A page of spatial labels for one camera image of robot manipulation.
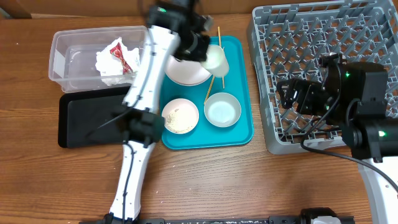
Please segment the plastic storage bin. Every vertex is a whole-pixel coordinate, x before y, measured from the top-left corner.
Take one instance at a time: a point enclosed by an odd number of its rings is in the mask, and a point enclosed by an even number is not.
[[[314,117],[283,109],[276,85],[292,77],[321,82],[324,77],[315,62],[323,53],[342,53],[349,62],[384,65],[389,72],[386,115],[398,118],[398,14],[391,0],[257,7],[248,40],[260,90],[262,127],[271,153],[306,152],[299,142]],[[322,150],[344,145],[341,131],[315,131],[305,143]]]
[[[123,83],[107,86],[102,82],[105,78],[121,78],[120,76],[102,77],[95,68],[96,53],[119,37],[123,44],[132,50],[144,46],[147,28],[144,26],[105,27],[95,29],[66,30],[54,35],[49,63],[49,78],[62,86],[62,91],[99,90],[128,86]]]

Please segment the small white bowl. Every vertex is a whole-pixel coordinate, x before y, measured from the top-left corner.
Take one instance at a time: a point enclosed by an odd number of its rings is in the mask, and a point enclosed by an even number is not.
[[[172,133],[186,134],[194,129],[199,121],[198,108],[191,101],[183,98],[166,104],[162,111],[164,126]]]
[[[239,120],[241,113],[241,104],[229,93],[216,93],[205,104],[206,119],[220,128],[232,126]]]
[[[210,72],[204,69],[200,62],[179,62],[173,56],[169,57],[165,72],[173,82],[183,86],[199,85],[211,77]]]

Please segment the wood grain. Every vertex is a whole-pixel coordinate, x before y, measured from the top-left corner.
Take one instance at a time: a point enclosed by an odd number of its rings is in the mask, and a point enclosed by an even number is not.
[[[251,13],[255,7],[276,4],[299,4],[311,0],[201,0],[196,10],[200,14]],[[155,0],[1,0],[0,6],[11,11],[15,18],[48,16],[139,16],[147,12]]]
[[[276,156],[265,145],[246,28],[250,14],[215,16],[243,46],[255,135],[239,147],[171,151],[158,144],[142,191],[143,218],[249,218],[330,207],[371,223],[356,164],[316,154]],[[108,213],[121,146],[62,149],[60,86],[48,78],[54,33],[134,26],[138,17],[0,21],[0,223],[78,223]],[[349,154],[348,149],[332,151]]]

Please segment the blue tray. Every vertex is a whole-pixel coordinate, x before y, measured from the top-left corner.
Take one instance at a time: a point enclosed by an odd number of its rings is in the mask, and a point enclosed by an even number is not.
[[[165,76],[160,91],[160,111],[164,106],[177,98],[192,101],[199,110],[199,122],[194,130],[187,134],[174,134],[165,129],[162,140],[170,149],[199,149],[220,146],[236,146],[247,144],[254,134],[253,117],[244,66],[243,50],[240,41],[231,36],[221,38],[225,55],[229,64],[229,73],[224,78],[225,89],[220,78],[215,78],[210,95],[219,92],[230,93],[235,96],[242,107],[242,114],[238,122],[228,128],[217,128],[209,123],[205,117],[205,97],[211,82],[211,77],[197,86],[181,86]],[[218,45],[218,37],[211,38],[211,44]]]

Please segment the white cup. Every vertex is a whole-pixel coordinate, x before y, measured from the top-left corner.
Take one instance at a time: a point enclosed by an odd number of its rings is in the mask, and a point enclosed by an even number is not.
[[[209,45],[206,54],[207,60],[201,63],[202,67],[215,77],[221,78],[226,76],[229,71],[229,65],[224,50],[219,45]]]

